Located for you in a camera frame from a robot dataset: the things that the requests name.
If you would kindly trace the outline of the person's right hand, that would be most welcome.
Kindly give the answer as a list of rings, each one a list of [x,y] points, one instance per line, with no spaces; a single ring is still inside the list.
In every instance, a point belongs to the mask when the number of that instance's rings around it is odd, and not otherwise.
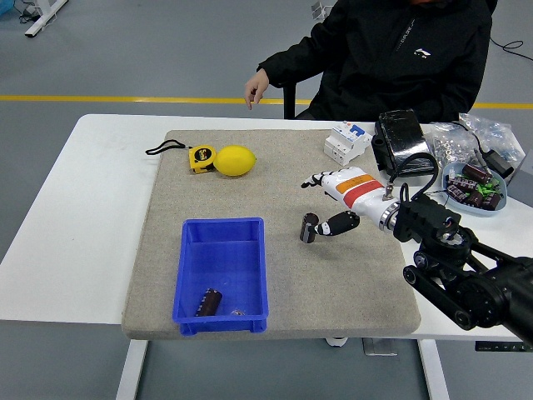
[[[244,100],[247,108],[252,110],[254,104],[263,99],[264,92],[269,87],[269,77],[264,68],[260,68],[245,84]]]

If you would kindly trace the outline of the robot right hand white shell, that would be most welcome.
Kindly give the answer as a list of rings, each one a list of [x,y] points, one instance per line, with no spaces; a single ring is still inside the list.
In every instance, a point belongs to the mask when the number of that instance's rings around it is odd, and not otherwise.
[[[303,188],[320,186],[325,194],[346,207],[346,210],[320,222],[314,213],[302,219],[300,239],[312,243],[317,235],[336,236],[356,228],[360,217],[369,218],[380,230],[391,229],[398,200],[386,196],[386,188],[373,176],[358,167],[311,175]]]

